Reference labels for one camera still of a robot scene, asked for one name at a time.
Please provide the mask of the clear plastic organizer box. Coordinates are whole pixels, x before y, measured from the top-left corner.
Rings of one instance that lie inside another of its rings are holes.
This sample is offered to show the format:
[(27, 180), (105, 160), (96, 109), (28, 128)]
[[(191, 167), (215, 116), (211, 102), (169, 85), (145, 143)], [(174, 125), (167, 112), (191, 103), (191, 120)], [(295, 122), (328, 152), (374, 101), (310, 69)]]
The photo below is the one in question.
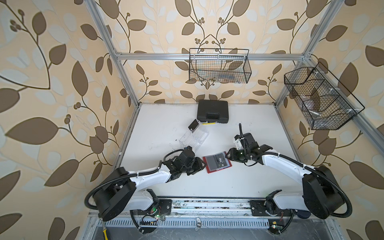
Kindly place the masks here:
[(191, 147), (192, 151), (196, 153), (208, 138), (209, 133), (205, 130), (196, 129), (193, 133), (187, 131), (179, 140), (180, 147)]

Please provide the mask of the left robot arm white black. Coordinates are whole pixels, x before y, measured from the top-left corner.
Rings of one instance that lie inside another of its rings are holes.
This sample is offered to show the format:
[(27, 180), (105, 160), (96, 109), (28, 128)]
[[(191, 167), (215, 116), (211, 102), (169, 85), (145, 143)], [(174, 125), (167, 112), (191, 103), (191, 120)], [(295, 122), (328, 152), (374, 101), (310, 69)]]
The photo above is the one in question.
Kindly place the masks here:
[(152, 186), (171, 182), (182, 174), (194, 175), (205, 168), (201, 158), (181, 156), (160, 161), (158, 167), (143, 172), (128, 173), (120, 167), (86, 195), (84, 204), (97, 210), (105, 222), (125, 211), (148, 211), (159, 202)]

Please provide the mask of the red leather card holder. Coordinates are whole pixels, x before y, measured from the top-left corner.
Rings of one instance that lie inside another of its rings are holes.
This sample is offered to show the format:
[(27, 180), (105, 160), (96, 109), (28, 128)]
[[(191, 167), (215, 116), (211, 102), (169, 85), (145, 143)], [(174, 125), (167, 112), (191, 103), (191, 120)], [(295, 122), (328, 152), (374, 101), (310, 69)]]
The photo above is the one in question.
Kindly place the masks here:
[(226, 152), (203, 157), (207, 173), (211, 174), (232, 167), (232, 163), (226, 158)]

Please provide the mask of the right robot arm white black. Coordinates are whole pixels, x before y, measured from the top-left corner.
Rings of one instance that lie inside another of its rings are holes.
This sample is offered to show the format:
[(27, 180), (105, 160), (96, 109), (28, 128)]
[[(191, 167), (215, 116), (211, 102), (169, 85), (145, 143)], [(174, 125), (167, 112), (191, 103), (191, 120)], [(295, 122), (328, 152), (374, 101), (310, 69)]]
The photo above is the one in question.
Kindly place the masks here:
[(232, 162), (246, 164), (252, 161), (254, 165), (261, 164), (273, 168), (302, 187), (300, 191), (275, 190), (270, 193), (265, 198), (265, 209), (271, 216), (276, 216), (282, 210), (294, 210), (308, 212), (324, 220), (329, 216), (348, 218), (353, 213), (350, 199), (327, 167), (302, 164), (276, 152), (268, 145), (249, 151), (232, 148), (226, 158)]

